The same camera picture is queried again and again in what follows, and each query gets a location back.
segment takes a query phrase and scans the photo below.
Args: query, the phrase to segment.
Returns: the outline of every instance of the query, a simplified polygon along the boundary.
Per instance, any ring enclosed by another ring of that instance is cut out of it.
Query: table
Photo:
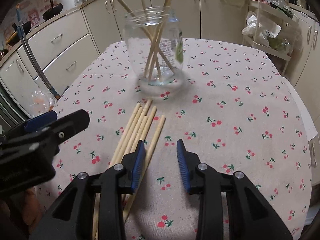
[[[218,172],[243,171],[298,239],[311,196],[310,154],[302,119],[280,74],[265,53],[253,48],[183,42],[185,89],[172,95],[164,88],[154,100],[158,111],[146,148],[161,114],[167,119],[125,225],[127,239],[195,239],[199,200],[184,192],[178,139]],[[58,117],[85,109],[91,121],[88,129],[60,145],[53,161],[55,178],[37,189],[44,210],[76,174],[108,167],[134,106],[146,102],[147,95],[135,84],[125,43],[118,42],[61,97],[54,108]]]

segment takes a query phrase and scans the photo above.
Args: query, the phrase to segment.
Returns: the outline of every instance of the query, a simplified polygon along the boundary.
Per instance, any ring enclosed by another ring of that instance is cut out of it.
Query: white cabinet
[[[121,41],[110,0],[96,0],[83,11],[100,54],[112,43]]]
[[[200,38],[200,1],[172,0],[171,7],[178,18],[182,36]],[[163,6],[164,0],[151,0],[152,6]]]
[[[298,80],[298,83],[295,86],[295,90],[308,109],[313,121],[320,116],[320,90],[318,88],[320,77],[320,44],[317,42],[319,31],[319,24],[316,23],[316,31],[314,32],[315,35],[313,40],[310,41],[312,48],[308,60]]]
[[[82,13],[77,10],[37,32],[28,39],[28,43],[43,70],[57,55],[88,33]],[[37,73],[22,46],[18,49],[18,54],[31,76],[35,78]]]
[[[58,57],[56,57],[44,70],[44,74],[54,87],[62,95],[67,86],[98,57],[90,34],[72,44]],[[46,89],[42,80],[36,78],[36,83],[42,89]]]
[[[302,16],[298,11],[293,9],[292,11],[299,19],[299,27],[297,29],[297,40],[295,41],[296,49],[291,54],[291,60],[288,63],[285,76],[294,87],[306,65],[312,47],[315,33],[315,21],[311,18]]]
[[[223,0],[200,0],[201,39],[242,44],[248,5],[236,7]]]
[[[123,0],[132,11],[142,10],[141,0]],[[150,0],[145,0],[146,7],[151,7]],[[111,5],[113,8],[113,12],[116,17],[116,22],[120,31],[120,35],[122,40],[124,41],[124,25],[125,25],[125,18],[124,15],[127,14],[127,11],[122,7],[122,5],[117,0],[111,0]]]
[[[17,52],[14,52],[2,65],[0,82],[13,101],[30,116],[33,113],[32,92],[39,90],[39,87],[30,76]]]

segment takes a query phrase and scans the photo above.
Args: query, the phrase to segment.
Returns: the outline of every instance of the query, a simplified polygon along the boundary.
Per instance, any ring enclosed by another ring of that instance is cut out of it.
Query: red cherry print
[[[160,228],[164,228],[164,225],[165,224],[162,221],[158,223],[158,227],[160,227]]]

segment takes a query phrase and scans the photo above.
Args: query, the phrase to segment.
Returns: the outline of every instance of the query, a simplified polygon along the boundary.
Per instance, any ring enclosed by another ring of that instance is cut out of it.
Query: cabinet door
[[[0,81],[21,109],[30,116],[33,113],[32,92],[39,87],[27,71],[17,52],[14,52],[0,69]]]
[[[100,54],[110,44],[121,41],[110,0],[96,0],[85,6],[83,11]]]
[[[44,70],[44,74],[61,95],[97,57],[91,36],[87,34],[56,57]],[[44,83],[39,77],[36,78],[36,83],[44,88]]]
[[[163,6],[164,0],[151,0],[152,6]],[[172,0],[171,7],[178,18],[182,36],[200,38],[200,1]]]
[[[320,44],[317,42],[318,31],[320,31],[320,27],[319,24],[316,23],[316,35],[314,35],[314,39],[310,41],[312,48],[306,66],[295,86],[295,90],[308,109],[313,121],[320,115],[320,90],[318,89],[320,77]]]
[[[223,0],[200,0],[201,39],[242,44],[248,5],[241,8]]]
[[[297,33],[297,40],[295,41],[295,49],[291,54],[291,60],[288,63],[285,76],[290,81],[291,85],[294,87],[301,73],[306,65],[307,59],[309,57],[310,49],[312,46],[312,41],[315,33],[315,21],[300,17],[298,11],[294,11],[294,14],[298,16],[299,27]]]
[[[130,7],[132,11],[142,9],[141,0],[123,0],[123,1]],[[150,0],[145,0],[145,3],[146,3],[146,7],[151,7]],[[127,14],[127,11],[121,6],[121,4],[117,0],[111,0],[111,5],[116,17],[121,38],[124,41],[124,35],[123,35],[123,30],[125,25],[124,15]]]

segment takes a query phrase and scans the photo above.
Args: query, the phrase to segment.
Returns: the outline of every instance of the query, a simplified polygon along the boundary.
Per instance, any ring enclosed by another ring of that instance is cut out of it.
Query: plastic container
[[[125,43],[138,78],[148,85],[172,82],[183,66],[182,32],[174,11],[169,7],[150,7],[126,14],[125,18]],[[153,58],[155,54],[150,53],[150,49],[156,30],[162,30],[158,46],[161,53],[158,51]]]

